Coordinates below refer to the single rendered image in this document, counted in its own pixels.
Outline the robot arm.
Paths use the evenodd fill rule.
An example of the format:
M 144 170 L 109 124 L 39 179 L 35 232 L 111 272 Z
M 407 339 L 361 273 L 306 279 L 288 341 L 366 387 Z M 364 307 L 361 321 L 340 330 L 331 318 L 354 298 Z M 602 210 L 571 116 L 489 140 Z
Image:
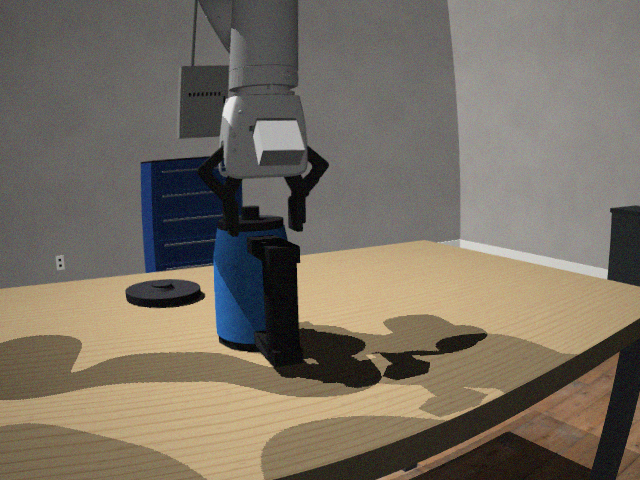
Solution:
M 230 54 L 230 92 L 298 87 L 298 0 L 198 1 Z M 296 118 L 256 118 L 249 131 L 259 166 L 300 165 Z

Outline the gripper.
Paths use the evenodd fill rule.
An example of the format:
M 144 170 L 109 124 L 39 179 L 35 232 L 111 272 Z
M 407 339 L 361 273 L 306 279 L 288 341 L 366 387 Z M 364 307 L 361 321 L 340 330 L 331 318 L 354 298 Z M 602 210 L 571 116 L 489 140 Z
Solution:
M 269 89 L 238 92 L 232 97 L 225 101 L 219 149 L 197 168 L 197 174 L 222 200 L 224 229 L 232 237 L 239 235 L 235 194 L 243 179 L 284 177 L 292 191 L 288 198 L 288 226 L 294 231 L 303 231 L 303 223 L 306 222 L 305 197 L 319 182 L 329 163 L 307 145 L 300 96 L 290 90 Z M 305 148 L 300 165 L 258 165 L 253 131 L 249 131 L 256 118 L 296 118 Z M 312 169 L 302 178 L 308 162 L 312 164 Z M 212 173 L 218 164 L 220 174 L 228 176 L 224 185 Z

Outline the blue kettle with black handle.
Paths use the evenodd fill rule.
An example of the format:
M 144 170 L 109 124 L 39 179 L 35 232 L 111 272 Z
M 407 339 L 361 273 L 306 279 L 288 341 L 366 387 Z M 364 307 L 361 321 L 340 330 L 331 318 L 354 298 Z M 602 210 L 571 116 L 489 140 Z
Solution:
M 262 352 L 275 367 L 304 363 L 298 312 L 300 246 L 288 241 L 283 217 L 259 218 L 259 206 L 241 207 L 239 231 L 232 237 L 223 219 L 218 220 L 213 262 L 219 343 Z

